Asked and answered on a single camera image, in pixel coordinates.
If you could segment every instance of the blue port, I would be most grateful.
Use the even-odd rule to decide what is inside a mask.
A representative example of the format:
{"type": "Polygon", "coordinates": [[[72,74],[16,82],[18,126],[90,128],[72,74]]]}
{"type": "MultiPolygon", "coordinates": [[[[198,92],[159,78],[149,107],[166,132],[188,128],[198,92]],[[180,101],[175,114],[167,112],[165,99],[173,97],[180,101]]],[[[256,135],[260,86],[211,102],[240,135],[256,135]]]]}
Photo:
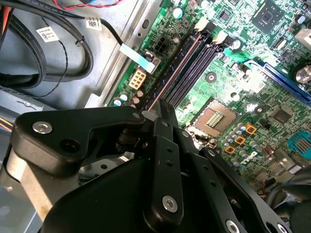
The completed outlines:
{"type": "Polygon", "coordinates": [[[288,147],[311,160],[311,133],[299,131],[288,140],[288,147]]]}

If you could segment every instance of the ram slot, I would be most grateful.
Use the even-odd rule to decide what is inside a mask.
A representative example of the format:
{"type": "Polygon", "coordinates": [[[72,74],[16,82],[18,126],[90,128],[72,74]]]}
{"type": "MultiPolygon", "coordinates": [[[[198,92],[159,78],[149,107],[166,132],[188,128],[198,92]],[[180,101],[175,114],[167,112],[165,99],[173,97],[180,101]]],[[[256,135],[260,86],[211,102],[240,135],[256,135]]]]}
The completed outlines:
{"type": "Polygon", "coordinates": [[[192,51],[196,48],[198,41],[201,39],[200,33],[191,33],[179,47],[171,62],[164,69],[164,72],[159,76],[159,79],[152,86],[148,96],[141,103],[140,109],[150,110],[155,102],[165,93],[165,90],[170,86],[174,78],[179,75],[184,63],[188,61],[188,57],[192,55],[192,51]]]}
{"type": "Polygon", "coordinates": [[[172,92],[164,100],[176,108],[193,88],[217,54],[223,51],[223,46],[213,43],[206,44],[191,66],[186,70],[185,74],[180,75],[178,82],[172,88],[172,92]]]}

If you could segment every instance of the capacitor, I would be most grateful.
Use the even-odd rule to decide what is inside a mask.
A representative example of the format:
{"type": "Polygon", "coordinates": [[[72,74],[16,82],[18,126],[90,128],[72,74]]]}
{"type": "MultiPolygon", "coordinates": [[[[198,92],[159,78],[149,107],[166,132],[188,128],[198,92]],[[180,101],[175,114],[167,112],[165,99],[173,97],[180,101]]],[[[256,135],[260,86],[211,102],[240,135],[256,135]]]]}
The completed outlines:
{"type": "Polygon", "coordinates": [[[230,132],[229,135],[233,138],[233,139],[237,139],[238,136],[235,134],[235,132],[230,132]]]}
{"type": "Polygon", "coordinates": [[[261,148],[260,151],[261,151],[261,153],[263,154],[263,156],[265,158],[268,158],[270,156],[270,154],[269,154],[269,152],[268,152],[268,150],[266,148],[261,148]]]}
{"type": "Polygon", "coordinates": [[[296,81],[302,84],[311,82],[311,66],[305,66],[300,69],[295,77],[296,81]]]}
{"type": "Polygon", "coordinates": [[[305,21],[306,21],[306,17],[303,16],[303,15],[300,15],[300,16],[298,16],[298,17],[296,18],[296,22],[297,22],[298,24],[303,24],[305,21]]]}
{"type": "Polygon", "coordinates": [[[246,75],[251,75],[252,74],[252,70],[248,67],[248,66],[246,66],[246,65],[241,65],[240,66],[240,69],[241,69],[241,71],[244,73],[244,74],[246,74],[246,75]]]}
{"type": "Polygon", "coordinates": [[[138,90],[136,95],[137,97],[141,98],[144,95],[144,92],[142,90],[138,90]]]}
{"type": "Polygon", "coordinates": [[[273,148],[272,148],[269,144],[266,145],[266,150],[267,150],[267,152],[268,152],[269,154],[273,154],[273,153],[274,153],[273,148]]]}
{"type": "Polygon", "coordinates": [[[222,144],[223,144],[224,147],[228,147],[229,146],[229,143],[227,142],[227,140],[223,140],[222,144]]]}
{"type": "Polygon", "coordinates": [[[193,106],[193,104],[192,104],[191,102],[187,102],[186,106],[187,106],[187,108],[188,108],[190,111],[193,110],[193,108],[194,108],[194,106],[193,106]]]}
{"type": "Polygon", "coordinates": [[[225,137],[229,144],[233,143],[233,139],[230,136],[225,137]]]}
{"type": "Polygon", "coordinates": [[[248,154],[245,150],[241,150],[240,151],[240,156],[242,156],[243,159],[247,159],[248,158],[248,154]]]}
{"type": "Polygon", "coordinates": [[[241,47],[241,41],[240,40],[233,41],[231,47],[233,50],[239,49],[241,47]]]}
{"type": "Polygon", "coordinates": [[[235,159],[235,158],[231,159],[231,163],[235,167],[239,167],[240,166],[239,161],[237,159],[235,159]]]}
{"type": "Polygon", "coordinates": [[[173,17],[176,18],[176,19],[179,19],[183,16],[183,11],[182,9],[180,9],[179,7],[175,8],[173,10],[173,17]]]}
{"type": "Polygon", "coordinates": [[[180,40],[181,40],[181,36],[180,36],[180,34],[174,34],[173,35],[173,42],[175,43],[175,44],[179,44],[180,43],[180,40]]]}
{"type": "Polygon", "coordinates": [[[190,112],[190,110],[189,110],[189,108],[187,106],[184,106],[183,107],[183,112],[184,112],[184,114],[187,114],[187,113],[190,112]]]}
{"type": "Polygon", "coordinates": [[[200,4],[200,7],[202,9],[206,9],[208,7],[208,1],[207,0],[203,0],[200,4]]]}
{"type": "Polygon", "coordinates": [[[134,104],[138,104],[140,102],[138,97],[134,97],[132,100],[134,104]]]}
{"type": "Polygon", "coordinates": [[[127,101],[127,94],[126,93],[122,93],[120,95],[120,99],[121,99],[121,101],[127,101]]]}
{"type": "Polygon", "coordinates": [[[122,104],[121,102],[121,99],[120,98],[116,98],[114,101],[113,101],[113,105],[115,105],[116,107],[120,107],[122,104]]]}
{"type": "Polygon", "coordinates": [[[260,150],[260,145],[259,145],[257,142],[255,142],[255,141],[252,141],[252,142],[250,143],[250,146],[251,146],[252,148],[254,148],[255,150],[260,150]]]}
{"type": "Polygon", "coordinates": [[[233,131],[237,134],[237,135],[241,135],[242,131],[239,128],[234,128],[233,131]]]}
{"type": "Polygon", "coordinates": [[[246,130],[246,126],[243,124],[243,123],[239,123],[238,124],[238,128],[242,131],[245,131],[246,130]]]}

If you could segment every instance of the black plastic bracket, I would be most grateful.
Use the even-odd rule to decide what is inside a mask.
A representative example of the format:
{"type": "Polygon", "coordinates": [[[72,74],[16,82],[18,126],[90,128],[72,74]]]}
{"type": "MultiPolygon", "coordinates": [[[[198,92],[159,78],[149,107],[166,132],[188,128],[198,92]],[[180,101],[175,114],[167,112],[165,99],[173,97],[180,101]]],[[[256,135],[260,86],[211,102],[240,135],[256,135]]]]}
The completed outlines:
{"type": "Polygon", "coordinates": [[[75,174],[87,158],[93,133],[100,131],[116,142],[125,128],[139,129],[144,122],[144,116],[132,107],[25,113],[16,120],[11,144],[20,158],[51,175],[66,177],[75,174]],[[36,122],[49,123],[52,131],[35,132],[36,122]]]}

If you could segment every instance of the black ram slot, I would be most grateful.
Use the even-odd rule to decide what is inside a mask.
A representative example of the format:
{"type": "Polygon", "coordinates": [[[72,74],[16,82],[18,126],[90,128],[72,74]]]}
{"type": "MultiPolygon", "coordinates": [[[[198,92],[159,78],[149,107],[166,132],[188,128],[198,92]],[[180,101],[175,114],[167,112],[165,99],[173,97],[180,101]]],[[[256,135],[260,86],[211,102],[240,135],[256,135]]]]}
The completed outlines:
{"type": "Polygon", "coordinates": [[[148,96],[141,103],[139,109],[149,110],[152,107],[154,102],[159,98],[159,95],[161,94],[164,87],[167,86],[170,77],[174,74],[176,69],[178,69],[179,64],[182,62],[184,57],[187,55],[188,51],[192,48],[193,44],[197,41],[197,39],[200,36],[201,34],[199,33],[192,33],[188,35],[188,37],[184,40],[184,43],[182,43],[179,50],[176,52],[172,61],[166,67],[164,72],[159,76],[159,79],[152,86],[148,96]]]}
{"type": "Polygon", "coordinates": [[[193,88],[217,54],[223,51],[224,48],[222,46],[215,44],[205,45],[186,73],[180,76],[172,92],[164,100],[176,108],[193,88]]]}

